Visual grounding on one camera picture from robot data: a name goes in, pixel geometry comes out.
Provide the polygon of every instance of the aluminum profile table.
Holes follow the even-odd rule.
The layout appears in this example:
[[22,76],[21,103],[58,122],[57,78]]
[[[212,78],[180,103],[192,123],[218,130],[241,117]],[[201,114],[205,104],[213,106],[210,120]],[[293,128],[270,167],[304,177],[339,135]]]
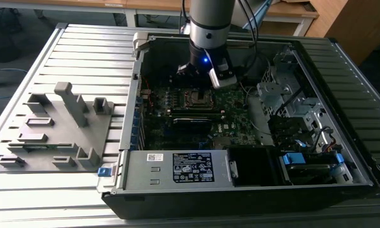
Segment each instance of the aluminum profile table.
[[[0,143],[12,139],[22,117],[29,93],[49,93],[54,83],[69,81],[73,93],[105,97],[114,102],[104,162],[114,162],[124,121],[126,92],[132,75],[132,39],[138,31],[176,33],[168,29],[60,25],[33,63],[29,73],[0,116]],[[323,38],[262,36],[298,40],[353,123],[357,134],[380,165],[380,95],[352,64],[337,43]],[[321,211],[246,217],[121,220],[96,191],[94,173],[0,174],[0,227],[161,227],[178,225],[250,224],[345,219],[380,221],[380,195],[349,200]]]

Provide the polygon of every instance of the blue latch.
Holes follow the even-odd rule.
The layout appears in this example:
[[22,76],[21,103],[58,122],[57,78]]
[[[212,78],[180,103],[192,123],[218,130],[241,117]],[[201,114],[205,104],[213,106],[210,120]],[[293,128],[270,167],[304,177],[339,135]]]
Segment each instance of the blue latch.
[[97,176],[98,177],[110,177],[112,176],[112,168],[98,168],[97,171]]
[[282,156],[282,161],[285,165],[305,164],[305,159],[301,153],[286,153]]
[[301,146],[301,147],[306,147],[306,144],[304,143],[304,142],[301,142],[300,140],[294,140],[297,143],[298,143],[298,145]]
[[336,160],[339,164],[344,162],[343,155],[340,153],[336,154]]

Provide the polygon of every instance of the black cable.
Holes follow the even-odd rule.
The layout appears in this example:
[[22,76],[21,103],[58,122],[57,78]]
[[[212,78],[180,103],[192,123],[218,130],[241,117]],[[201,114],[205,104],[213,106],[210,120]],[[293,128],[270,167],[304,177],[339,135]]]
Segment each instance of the black cable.
[[250,28],[252,41],[253,41],[253,43],[256,43],[256,38],[254,38],[252,23],[250,23],[250,20],[249,20],[249,16],[248,16],[246,10],[245,10],[245,7],[242,6],[241,0],[237,0],[237,1],[238,1],[238,4],[240,4],[241,11],[242,11],[242,13],[244,13],[244,15],[245,15],[245,18],[246,18],[249,28]]
[[297,95],[301,93],[302,88],[300,87],[300,89],[297,89],[297,91],[290,95],[289,99],[286,100],[286,102],[284,102],[282,105],[280,105],[278,109],[276,110],[273,115],[277,115],[280,110],[293,101],[293,99],[297,97]]
[[185,0],[181,0],[181,12],[182,12],[182,16],[184,16],[184,18],[185,18],[185,23],[189,23],[189,18],[188,18],[188,15],[185,14],[185,7],[184,7],[184,5],[185,5]]
[[246,13],[246,10],[245,10],[245,7],[241,3],[241,0],[237,0],[238,2],[238,5],[240,5],[240,8],[241,8],[241,11],[245,15],[245,18],[246,18],[246,22],[248,22],[248,25],[249,25],[249,28],[250,28],[250,35],[252,35],[252,42],[253,42],[253,50],[254,50],[254,54],[253,54],[253,59],[252,59],[252,62],[250,62],[250,65],[248,65],[245,67],[245,72],[248,72],[256,62],[256,59],[257,59],[257,45],[256,45],[256,41],[257,41],[257,37],[254,37],[254,33],[253,33],[253,28],[252,28],[252,23],[250,23],[250,20],[249,20],[249,16],[248,16],[248,13]]
[[249,13],[250,13],[250,15],[252,15],[252,17],[253,17],[253,24],[254,24],[254,30],[256,30],[256,35],[254,35],[254,44],[253,45],[256,45],[257,44],[257,39],[258,39],[258,29],[257,29],[257,21],[256,21],[256,17],[254,17],[254,14],[253,14],[253,11],[252,11],[252,7],[250,7],[250,5],[249,5],[249,3],[248,3],[248,0],[244,0],[244,2],[245,2],[245,4],[246,4],[246,7],[248,7],[248,10],[249,10]]
[[312,144],[310,152],[316,151],[318,138],[320,138],[320,136],[321,136],[323,131],[327,130],[328,128],[329,128],[328,126],[323,126],[323,128],[318,130],[318,132],[317,132],[317,134],[316,134],[314,143]]
[[169,19],[170,19],[170,16],[168,16],[168,17],[166,17],[166,19],[165,19],[165,21],[164,21],[164,22],[166,23],[166,21],[168,21]]
[[181,14],[182,14],[182,11],[180,11],[180,16],[178,16],[178,34],[181,32]]

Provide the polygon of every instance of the metal bracket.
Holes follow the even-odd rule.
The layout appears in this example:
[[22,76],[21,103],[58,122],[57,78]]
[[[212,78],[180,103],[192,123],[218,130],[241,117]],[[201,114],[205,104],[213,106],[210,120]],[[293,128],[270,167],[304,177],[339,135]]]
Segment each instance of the metal bracket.
[[57,29],[65,29],[68,27],[69,23],[57,23],[56,28]]
[[288,87],[273,82],[257,83],[258,96],[265,106],[276,106],[282,94],[290,94]]
[[137,32],[133,35],[132,47],[134,51],[142,49],[142,45],[148,43],[148,33],[146,32]]

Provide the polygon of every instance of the wooden table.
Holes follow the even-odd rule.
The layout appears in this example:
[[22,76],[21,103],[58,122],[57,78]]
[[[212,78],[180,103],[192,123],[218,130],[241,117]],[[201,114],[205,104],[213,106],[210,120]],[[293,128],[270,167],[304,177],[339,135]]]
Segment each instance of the wooden table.
[[124,13],[126,0],[0,0],[0,7],[33,10]]
[[[189,11],[190,0],[186,0],[185,4],[185,9]],[[137,14],[178,16],[181,0],[126,0],[125,8],[128,26],[136,27]],[[232,18],[232,22],[238,19],[236,20],[238,23],[233,24],[244,27],[246,20],[240,9],[234,9],[233,14],[236,17]],[[313,19],[317,17],[318,13],[306,11],[300,3],[276,3],[270,6],[264,18],[262,33],[304,36]]]
[[[258,6],[253,6],[252,0],[249,2],[253,11],[257,11]],[[269,7],[260,27],[260,33],[302,37],[313,19],[317,17],[318,13],[306,11],[301,3],[285,3],[281,1]],[[244,13],[237,5],[233,9],[232,24],[248,28]]]
[[[185,4],[188,12],[190,0],[186,0]],[[138,14],[178,16],[181,0],[0,0],[0,7],[124,13],[128,26],[136,27]],[[317,13],[306,12],[298,3],[280,2],[268,10],[261,31],[268,34],[304,36],[316,17]]]

